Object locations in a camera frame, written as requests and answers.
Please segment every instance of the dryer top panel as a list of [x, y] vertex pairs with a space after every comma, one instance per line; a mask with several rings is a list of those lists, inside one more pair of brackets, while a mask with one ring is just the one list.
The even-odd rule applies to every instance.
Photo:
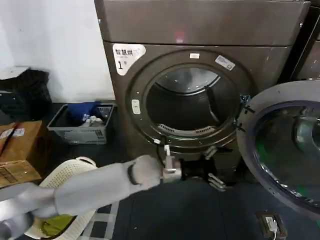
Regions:
[[95, 0], [111, 43], [290, 46], [310, 2]]
[[320, 0], [310, 0], [312, 6], [320, 7]]

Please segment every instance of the gray plastic crate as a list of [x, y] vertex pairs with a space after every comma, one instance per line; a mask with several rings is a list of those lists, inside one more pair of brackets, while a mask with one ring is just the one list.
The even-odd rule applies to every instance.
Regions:
[[113, 132], [111, 123], [114, 104], [101, 104], [97, 108], [104, 116], [104, 126], [65, 126], [68, 118], [68, 105], [63, 105], [48, 124], [49, 131], [54, 131], [69, 144], [106, 144]]

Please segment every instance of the brown cardboard box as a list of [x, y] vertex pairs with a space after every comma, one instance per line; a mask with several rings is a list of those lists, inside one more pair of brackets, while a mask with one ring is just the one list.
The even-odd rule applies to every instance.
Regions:
[[0, 188], [42, 179], [49, 151], [48, 131], [42, 121], [0, 126]]

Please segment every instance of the dryer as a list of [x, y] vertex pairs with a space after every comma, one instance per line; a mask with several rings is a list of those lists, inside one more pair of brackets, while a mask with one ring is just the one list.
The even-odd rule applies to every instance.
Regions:
[[309, 2], [95, 3], [129, 155], [157, 157], [154, 141], [167, 140], [176, 158], [195, 160], [215, 145], [218, 174], [233, 173], [235, 120], [277, 82]]
[[320, 79], [320, 2], [312, 1], [280, 82]]

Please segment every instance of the power outlet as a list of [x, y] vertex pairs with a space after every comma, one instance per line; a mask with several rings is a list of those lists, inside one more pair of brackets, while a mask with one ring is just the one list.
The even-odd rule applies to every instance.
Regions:
[[259, 225], [264, 238], [272, 239], [274, 237], [274, 233], [271, 230], [273, 230], [273, 228], [276, 228], [276, 239], [287, 239], [288, 232], [278, 213], [263, 211], [257, 212], [255, 215], [258, 218]]

